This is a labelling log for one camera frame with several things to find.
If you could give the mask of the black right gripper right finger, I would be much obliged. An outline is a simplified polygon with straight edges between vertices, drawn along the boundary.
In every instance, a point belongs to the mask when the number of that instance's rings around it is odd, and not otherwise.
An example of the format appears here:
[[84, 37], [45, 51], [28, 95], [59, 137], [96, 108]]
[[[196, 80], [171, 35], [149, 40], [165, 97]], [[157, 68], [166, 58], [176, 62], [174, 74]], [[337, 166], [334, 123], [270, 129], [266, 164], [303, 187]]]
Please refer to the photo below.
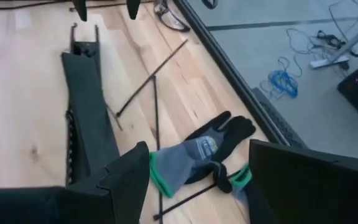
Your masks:
[[358, 158], [251, 140], [251, 223], [358, 224]]

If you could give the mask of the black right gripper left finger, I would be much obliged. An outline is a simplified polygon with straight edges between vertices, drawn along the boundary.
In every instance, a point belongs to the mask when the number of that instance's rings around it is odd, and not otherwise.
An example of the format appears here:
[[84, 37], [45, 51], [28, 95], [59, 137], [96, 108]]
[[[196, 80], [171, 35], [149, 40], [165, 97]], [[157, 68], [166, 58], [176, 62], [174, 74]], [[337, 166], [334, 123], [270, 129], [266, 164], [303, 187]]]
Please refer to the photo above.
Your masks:
[[141, 141], [68, 187], [0, 189], [0, 223], [139, 223], [149, 185]]

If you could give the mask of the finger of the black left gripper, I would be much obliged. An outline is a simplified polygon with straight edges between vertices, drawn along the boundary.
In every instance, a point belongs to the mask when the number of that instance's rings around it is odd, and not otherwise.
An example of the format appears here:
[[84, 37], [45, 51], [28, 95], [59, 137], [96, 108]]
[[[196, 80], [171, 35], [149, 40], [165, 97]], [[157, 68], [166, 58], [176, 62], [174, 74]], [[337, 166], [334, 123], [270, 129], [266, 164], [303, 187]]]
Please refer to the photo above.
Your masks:
[[88, 20], [88, 14], [86, 9], [86, 1], [85, 0], [72, 0], [73, 9], [72, 11], [76, 11], [80, 17], [80, 19], [84, 22]]
[[132, 19], [132, 20], [136, 19], [140, 4], [141, 4], [141, 0], [127, 0], [126, 1], [127, 11], [129, 13], [130, 19]]

